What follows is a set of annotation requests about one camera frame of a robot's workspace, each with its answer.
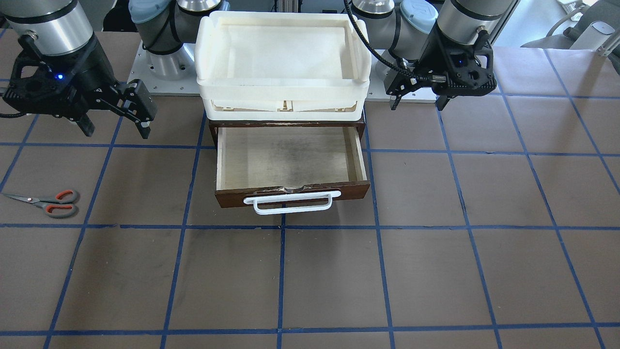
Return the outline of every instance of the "drawer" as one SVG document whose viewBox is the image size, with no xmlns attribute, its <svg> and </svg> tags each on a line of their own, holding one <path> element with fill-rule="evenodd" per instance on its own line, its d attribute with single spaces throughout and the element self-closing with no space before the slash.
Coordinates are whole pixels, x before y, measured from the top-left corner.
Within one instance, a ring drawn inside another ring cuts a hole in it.
<svg viewBox="0 0 620 349">
<path fill-rule="evenodd" d="M 370 187 L 355 127 L 219 127 L 215 197 L 258 214 L 321 211 Z M 261 209 L 261 204 L 317 201 Z"/>
</svg>

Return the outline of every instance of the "white handle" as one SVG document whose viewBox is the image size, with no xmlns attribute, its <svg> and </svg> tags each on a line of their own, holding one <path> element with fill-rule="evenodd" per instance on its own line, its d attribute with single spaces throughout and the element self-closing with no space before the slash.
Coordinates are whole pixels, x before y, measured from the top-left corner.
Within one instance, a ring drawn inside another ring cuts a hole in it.
<svg viewBox="0 0 620 349">
<path fill-rule="evenodd" d="M 295 213 L 295 212 L 312 212 L 323 211 L 332 207 L 332 199 L 339 197 L 342 193 L 338 190 L 334 191 L 319 191 L 316 193 L 295 193 L 295 194 L 281 194 L 281 195 L 269 195 L 269 196 L 256 196 L 247 197 L 243 199 L 243 203 L 254 205 L 254 211 L 260 215 L 266 214 L 282 214 L 282 213 Z M 297 207 L 281 207 L 277 209 L 260 209 L 259 204 L 273 204 L 277 202 L 289 202 L 298 200 L 313 200 L 313 199 L 327 199 L 327 203 L 322 205 L 313 206 L 297 206 Z"/>
</svg>

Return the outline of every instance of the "white plastic container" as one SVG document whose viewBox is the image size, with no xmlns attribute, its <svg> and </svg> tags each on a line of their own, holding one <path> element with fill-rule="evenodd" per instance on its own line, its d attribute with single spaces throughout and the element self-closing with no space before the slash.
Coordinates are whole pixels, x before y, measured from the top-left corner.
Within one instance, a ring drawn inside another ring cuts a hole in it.
<svg viewBox="0 0 620 349">
<path fill-rule="evenodd" d="M 212 120 L 355 121 L 370 84 L 346 14 L 216 11 L 200 21 L 195 62 Z"/>
</svg>

